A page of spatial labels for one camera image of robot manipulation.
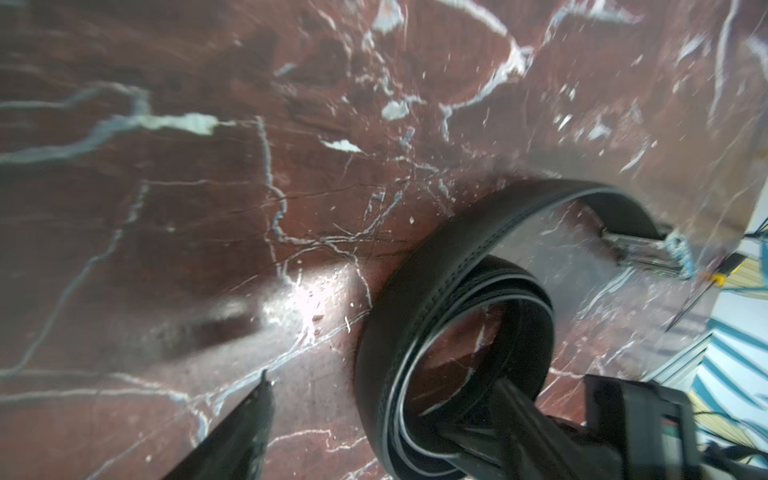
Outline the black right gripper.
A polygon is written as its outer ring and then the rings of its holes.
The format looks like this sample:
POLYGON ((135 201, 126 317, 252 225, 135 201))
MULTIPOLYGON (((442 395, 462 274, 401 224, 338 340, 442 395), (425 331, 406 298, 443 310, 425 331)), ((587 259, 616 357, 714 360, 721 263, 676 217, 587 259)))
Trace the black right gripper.
MULTIPOLYGON (((589 456, 599 465, 598 479, 699 479, 690 403, 654 382, 585 378, 586 423, 594 441, 589 456)), ((449 459, 475 479, 508 479, 491 418, 488 429, 445 424, 442 438, 455 444, 449 459)))

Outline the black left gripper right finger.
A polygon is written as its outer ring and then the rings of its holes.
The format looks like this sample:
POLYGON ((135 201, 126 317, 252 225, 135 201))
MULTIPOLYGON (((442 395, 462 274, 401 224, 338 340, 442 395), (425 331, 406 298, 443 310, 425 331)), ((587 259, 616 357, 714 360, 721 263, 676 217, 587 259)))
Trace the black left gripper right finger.
POLYGON ((494 384, 490 413, 508 479, 598 479, 594 441, 582 427, 542 414, 508 379, 494 384))

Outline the long black leather belt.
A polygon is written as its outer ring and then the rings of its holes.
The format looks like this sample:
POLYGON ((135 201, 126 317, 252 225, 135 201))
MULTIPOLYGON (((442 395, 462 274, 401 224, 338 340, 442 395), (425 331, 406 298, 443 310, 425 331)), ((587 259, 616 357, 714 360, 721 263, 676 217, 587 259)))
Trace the long black leather belt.
POLYGON ((478 201, 432 233, 390 277, 360 338, 354 391, 368 441, 395 479, 467 477, 449 459, 445 424, 488 429, 494 384, 505 378, 535 405, 554 347, 552 301, 523 268, 493 255, 495 246, 543 210, 582 201, 600 219, 602 240, 624 264, 689 279, 687 239, 657 223, 613 186, 567 179, 525 181, 478 201), (464 315, 503 309, 500 329, 464 386, 424 416, 405 409, 413 372, 428 349, 464 315))

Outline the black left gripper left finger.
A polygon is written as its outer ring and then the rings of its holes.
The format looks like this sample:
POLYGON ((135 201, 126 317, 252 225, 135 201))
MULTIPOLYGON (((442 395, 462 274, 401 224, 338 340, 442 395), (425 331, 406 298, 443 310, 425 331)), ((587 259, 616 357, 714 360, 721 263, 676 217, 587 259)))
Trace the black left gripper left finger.
POLYGON ((274 416, 273 385, 262 371, 259 384, 164 478, 260 478, 274 416))

